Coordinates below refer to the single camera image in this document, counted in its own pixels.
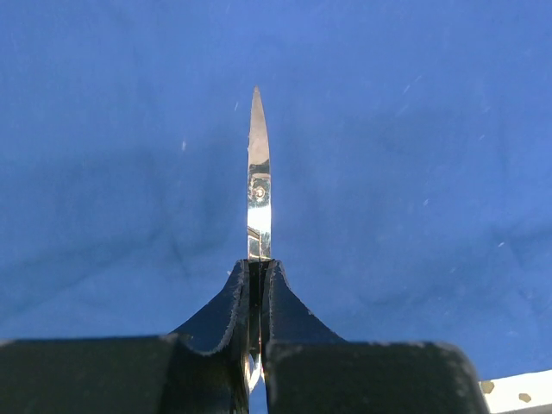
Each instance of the silver blade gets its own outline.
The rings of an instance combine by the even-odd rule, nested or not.
[[[257,86],[251,104],[248,153],[248,260],[270,260],[270,157],[265,112]]]

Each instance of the brown spot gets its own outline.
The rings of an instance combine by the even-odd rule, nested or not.
[[[529,403],[531,401],[530,395],[526,394],[525,392],[519,394],[519,399],[521,399],[524,403]]]
[[[494,390],[494,383],[492,381],[481,382],[481,390],[483,390],[485,394],[490,394],[492,390]]]

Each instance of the white strip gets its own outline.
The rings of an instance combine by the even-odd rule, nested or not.
[[[552,413],[552,370],[480,382],[492,414]]]

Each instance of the blue cloth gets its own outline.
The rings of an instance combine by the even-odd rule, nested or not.
[[[259,85],[273,256],[312,311],[455,343],[485,379],[552,368],[550,16],[4,2],[0,337],[167,332],[209,301],[246,254]]]

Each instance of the blue fabric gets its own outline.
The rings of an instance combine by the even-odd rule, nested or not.
[[[4,2],[0,337],[167,332],[246,254],[351,340],[552,368],[551,2]]]

